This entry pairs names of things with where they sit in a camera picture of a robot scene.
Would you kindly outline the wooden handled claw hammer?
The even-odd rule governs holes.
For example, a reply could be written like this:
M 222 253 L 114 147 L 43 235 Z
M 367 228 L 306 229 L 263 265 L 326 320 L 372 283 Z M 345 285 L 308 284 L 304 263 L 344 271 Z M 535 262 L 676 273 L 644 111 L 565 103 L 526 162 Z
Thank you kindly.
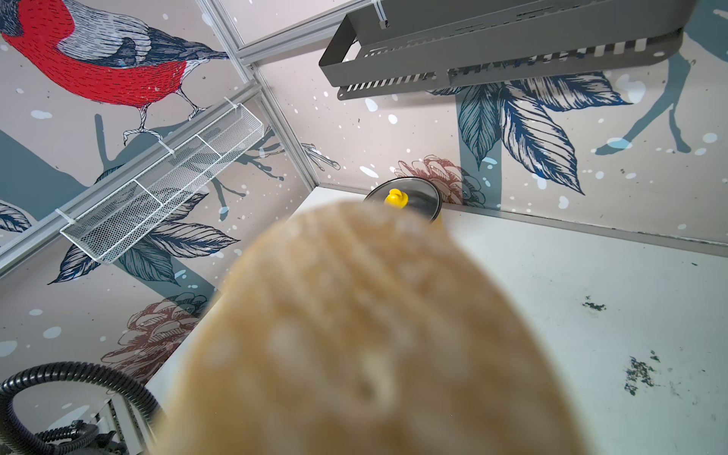
M 422 217 L 341 202 L 231 268 L 157 418 L 155 454 L 584 454 L 502 290 Z

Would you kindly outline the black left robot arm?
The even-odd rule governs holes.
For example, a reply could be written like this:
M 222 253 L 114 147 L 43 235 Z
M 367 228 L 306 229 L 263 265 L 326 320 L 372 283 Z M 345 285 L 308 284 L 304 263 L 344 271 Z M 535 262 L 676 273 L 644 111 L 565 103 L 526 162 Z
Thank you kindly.
M 86 362 L 42 364 L 1 381 L 1 452 L 142 454 L 160 412 L 126 373 Z

